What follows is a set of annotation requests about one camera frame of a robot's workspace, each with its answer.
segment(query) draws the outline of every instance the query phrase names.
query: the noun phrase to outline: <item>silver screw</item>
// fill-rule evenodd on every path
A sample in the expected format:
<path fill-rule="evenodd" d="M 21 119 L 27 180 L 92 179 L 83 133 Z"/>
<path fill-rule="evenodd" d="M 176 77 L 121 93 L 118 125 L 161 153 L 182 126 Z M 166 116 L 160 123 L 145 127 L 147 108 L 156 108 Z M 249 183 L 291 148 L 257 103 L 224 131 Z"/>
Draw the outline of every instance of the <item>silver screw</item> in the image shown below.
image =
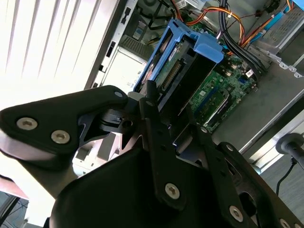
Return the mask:
<path fill-rule="evenodd" d="M 70 141 L 70 135 L 62 130 L 54 131 L 51 135 L 51 138 L 58 144 L 66 144 Z"/>
<path fill-rule="evenodd" d="M 244 218 L 243 218 L 243 215 L 242 215 L 242 212 L 235 206 L 230 206 L 229 207 L 229 211 L 230 211 L 230 214 L 232 215 L 232 217 L 238 221 L 238 222 L 243 222 Z"/>
<path fill-rule="evenodd" d="M 115 92 L 114 93 L 116 96 L 118 96 L 118 97 L 123 97 L 123 95 L 121 94 L 121 93 L 119 93 L 119 92 Z"/>
<path fill-rule="evenodd" d="M 152 102 L 150 102 L 150 101 L 146 101 L 146 103 L 150 106 L 153 106 Z"/>
<path fill-rule="evenodd" d="M 165 191 L 172 199 L 177 200 L 180 197 L 179 189 L 172 183 L 166 184 Z"/>
<path fill-rule="evenodd" d="M 17 126 L 18 128 L 22 130 L 33 130 L 38 126 L 38 123 L 36 120 L 29 118 L 29 117 L 23 117 L 21 119 L 17 120 Z"/>
<path fill-rule="evenodd" d="M 207 131 L 207 129 L 206 129 L 206 128 L 201 127 L 200 129 L 201 129 L 201 131 L 202 131 L 202 132 L 204 132 L 204 133 L 208 133 L 208 131 Z"/>
<path fill-rule="evenodd" d="M 233 151 L 232 146 L 230 146 L 230 145 L 227 144 L 226 147 L 228 148 L 228 150 Z"/>
<path fill-rule="evenodd" d="M 280 223 L 283 228 L 290 228 L 290 225 L 282 218 L 280 219 Z"/>

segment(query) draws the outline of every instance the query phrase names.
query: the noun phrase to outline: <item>blue drive cage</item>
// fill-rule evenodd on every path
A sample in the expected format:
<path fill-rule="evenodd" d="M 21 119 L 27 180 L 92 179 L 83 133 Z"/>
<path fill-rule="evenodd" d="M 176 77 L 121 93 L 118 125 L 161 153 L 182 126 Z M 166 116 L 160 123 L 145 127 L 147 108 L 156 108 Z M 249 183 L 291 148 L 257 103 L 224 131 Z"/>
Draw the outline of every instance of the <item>blue drive cage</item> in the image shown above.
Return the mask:
<path fill-rule="evenodd" d="M 155 62 L 155 56 L 159 52 L 164 42 L 166 42 L 166 39 L 168 39 L 168 34 L 171 35 L 171 39 L 169 43 L 166 45 L 163 54 L 158 59 L 158 62 Z M 208 34 L 207 32 L 198 33 L 192 31 L 181 21 L 172 19 L 169 22 L 156 49 L 151 55 L 149 62 L 145 67 L 145 69 L 143 70 L 137 84 L 135 85 L 134 87 L 135 92 L 140 92 L 141 85 L 143 84 L 142 81 L 145 75 L 147 74 L 147 72 L 150 71 L 152 67 L 153 67 L 153 71 L 149 75 L 148 79 L 154 81 L 157 78 L 157 75 L 161 71 L 164 64 L 168 61 L 168 58 L 170 57 L 171 53 L 173 52 L 175 45 L 181 42 L 181 40 L 185 37 L 188 37 L 190 40 L 193 40 L 194 42 L 193 50 L 196 53 L 208 58 L 209 60 L 213 61 L 215 64 L 219 63 L 223 59 L 224 55 L 221 52 L 222 46 L 218 44 L 218 40 L 215 37 Z"/>

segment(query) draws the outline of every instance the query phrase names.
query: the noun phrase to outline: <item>green circuit board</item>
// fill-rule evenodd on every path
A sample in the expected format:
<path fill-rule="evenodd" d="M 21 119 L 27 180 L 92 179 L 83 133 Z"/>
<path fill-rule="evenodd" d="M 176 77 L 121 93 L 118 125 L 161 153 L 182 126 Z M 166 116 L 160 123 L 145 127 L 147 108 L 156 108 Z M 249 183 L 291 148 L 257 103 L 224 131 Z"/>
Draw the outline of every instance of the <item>green circuit board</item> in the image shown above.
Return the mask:
<path fill-rule="evenodd" d="M 244 76 L 242 61 L 225 56 L 190 100 L 196 121 L 213 132 L 252 89 L 256 89 L 255 81 Z"/>

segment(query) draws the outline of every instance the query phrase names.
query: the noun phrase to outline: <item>black plastic arm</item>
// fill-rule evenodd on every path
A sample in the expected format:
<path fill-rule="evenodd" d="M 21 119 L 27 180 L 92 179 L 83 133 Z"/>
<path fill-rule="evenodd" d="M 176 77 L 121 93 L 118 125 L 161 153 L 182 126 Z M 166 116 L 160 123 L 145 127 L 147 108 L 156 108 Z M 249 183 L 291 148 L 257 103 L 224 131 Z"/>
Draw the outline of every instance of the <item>black plastic arm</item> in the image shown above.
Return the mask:
<path fill-rule="evenodd" d="M 80 146 L 108 135 L 100 127 L 102 113 L 124 109 L 128 101 L 122 90 L 108 85 L 4 109 L 0 112 L 0 150 L 42 168 L 62 169 Z M 24 117 L 34 119 L 37 127 L 18 127 L 18 120 Z M 119 116 L 111 130 L 122 124 L 123 116 Z M 52 140 L 52 133 L 58 130 L 68 133 L 68 143 Z"/>

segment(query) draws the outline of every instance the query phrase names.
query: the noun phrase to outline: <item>floor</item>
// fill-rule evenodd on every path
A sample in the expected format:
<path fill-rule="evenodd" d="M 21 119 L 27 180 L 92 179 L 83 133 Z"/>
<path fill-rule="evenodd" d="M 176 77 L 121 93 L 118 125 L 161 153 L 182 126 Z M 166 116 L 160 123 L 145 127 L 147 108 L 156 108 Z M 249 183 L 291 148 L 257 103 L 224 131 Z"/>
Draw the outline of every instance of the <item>floor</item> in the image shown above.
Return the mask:
<path fill-rule="evenodd" d="M 290 167 L 290 156 L 285 155 L 273 166 L 262 173 L 265 182 L 276 190 L 277 182 Z M 289 176 L 281 183 L 279 197 L 304 224 L 304 170 L 297 164 Z"/>
<path fill-rule="evenodd" d="M 0 191 L 0 205 L 2 205 L 7 198 L 8 198 L 8 194 Z M 0 228 L 20 228 L 23 223 L 23 219 L 25 216 L 28 203 L 29 202 L 27 200 L 20 199 L 19 202 L 14 207 L 14 209 L 12 210 L 11 215 L 8 216 L 8 218 Z M 28 224 L 26 228 L 38 228 L 38 227 Z"/>

